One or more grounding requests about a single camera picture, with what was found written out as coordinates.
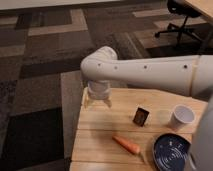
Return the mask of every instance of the carrot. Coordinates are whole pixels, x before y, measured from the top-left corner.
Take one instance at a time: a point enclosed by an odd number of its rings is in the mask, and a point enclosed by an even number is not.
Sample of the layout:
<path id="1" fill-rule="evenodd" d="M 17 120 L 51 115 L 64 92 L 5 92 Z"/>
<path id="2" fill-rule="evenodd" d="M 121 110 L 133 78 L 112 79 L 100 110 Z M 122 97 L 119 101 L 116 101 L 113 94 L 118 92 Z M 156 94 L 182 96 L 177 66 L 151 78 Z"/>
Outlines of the carrot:
<path id="1" fill-rule="evenodd" d="M 123 146 L 126 150 L 131 152 L 132 154 L 139 154 L 141 149 L 138 144 L 135 144 L 129 140 L 127 140 L 124 137 L 114 135 L 112 137 L 117 143 L 119 143 L 121 146 Z"/>

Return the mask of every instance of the white cup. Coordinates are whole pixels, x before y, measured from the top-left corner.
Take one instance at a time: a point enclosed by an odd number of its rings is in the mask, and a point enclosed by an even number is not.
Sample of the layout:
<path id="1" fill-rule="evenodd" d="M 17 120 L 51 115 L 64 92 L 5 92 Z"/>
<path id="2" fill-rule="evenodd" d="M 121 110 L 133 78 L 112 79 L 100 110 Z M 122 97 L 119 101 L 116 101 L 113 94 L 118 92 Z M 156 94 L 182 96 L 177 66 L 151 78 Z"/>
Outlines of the white cup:
<path id="1" fill-rule="evenodd" d="M 172 113 L 169 126 L 177 131 L 185 125 L 192 123 L 194 119 L 195 114 L 192 109 L 184 105 L 177 105 Z"/>

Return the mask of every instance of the office chair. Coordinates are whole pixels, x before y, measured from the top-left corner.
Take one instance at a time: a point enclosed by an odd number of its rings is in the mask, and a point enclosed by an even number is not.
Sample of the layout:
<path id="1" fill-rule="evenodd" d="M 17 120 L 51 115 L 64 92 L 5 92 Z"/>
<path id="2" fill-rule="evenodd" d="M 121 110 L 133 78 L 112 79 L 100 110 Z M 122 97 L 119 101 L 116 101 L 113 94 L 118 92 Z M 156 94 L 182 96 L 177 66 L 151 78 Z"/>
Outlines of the office chair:
<path id="1" fill-rule="evenodd" d="M 178 33 L 176 46 L 179 46 L 181 36 L 184 33 L 184 34 L 190 36 L 191 38 L 193 38 L 193 39 L 195 39 L 195 40 L 197 40 L 201 43 L 202 40 L 194 33 L 194 29 L 193 28 L 186 28 L 186 22 L 187 22 L 189 17 L 196 18 L 196 17 L 199 17 L 201 14 L 199 12 L 195 11 L 193 8 L 187 6 L 183 3 L 178 3 L 175 0 L 168 0 L 167 1 L 167 7 L 168 7 L 168 10 L 169 10 L 170 13 L 185 15 L 184 22 L 181 26 L 177 26 L 175 24 L 169 23 L 167 30 L 159 31 L 159 32 L 155 33 L 155 37 L 156 38 L 160 37 L 161 33 L 176 32 L 176 33 Z"/>

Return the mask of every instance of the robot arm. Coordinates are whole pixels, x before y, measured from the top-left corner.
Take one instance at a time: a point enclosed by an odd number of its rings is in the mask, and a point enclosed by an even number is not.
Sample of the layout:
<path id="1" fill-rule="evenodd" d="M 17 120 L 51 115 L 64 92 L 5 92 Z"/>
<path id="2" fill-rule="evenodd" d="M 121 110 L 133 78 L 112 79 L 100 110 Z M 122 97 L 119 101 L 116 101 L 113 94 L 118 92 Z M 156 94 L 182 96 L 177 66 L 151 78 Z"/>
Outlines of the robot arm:
<path id="1" fill-rule="evenodd" d="M 88 93 L 93 99 L 108 98 L 109 80 L 118 80 L 209 101 L 193 138 L 184 170 L 212 171 L 212 63 L 213 56 L 119 61 L 113 49 L 103 47 L 82 61 L 81 70 L 89 79 Z"/>
<path id="2" fill-rule="evenodd" d="M 109 96 L 108 80 L 154 88 L 206 100 L 212 91 L 212 56 L 117 60 L 110 47 L 103 47 L 81 63 L 83 74 L 90 80 L 89 94 L 94 99 Z"/>

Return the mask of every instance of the small brown box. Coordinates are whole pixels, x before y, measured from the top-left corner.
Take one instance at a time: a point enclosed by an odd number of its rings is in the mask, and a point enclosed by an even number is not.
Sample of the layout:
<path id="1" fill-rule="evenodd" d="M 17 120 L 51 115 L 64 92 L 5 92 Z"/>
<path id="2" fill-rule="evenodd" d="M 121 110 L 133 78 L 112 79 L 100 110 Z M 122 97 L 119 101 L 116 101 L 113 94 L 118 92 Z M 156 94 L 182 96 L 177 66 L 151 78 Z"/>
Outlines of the small brown box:
<path id="1" fill-rule="evenodd" d="M 149 112 L 147 110 L 138 107 L 133 122 L 139 126 L 143 126 L 148 115 Z"/>

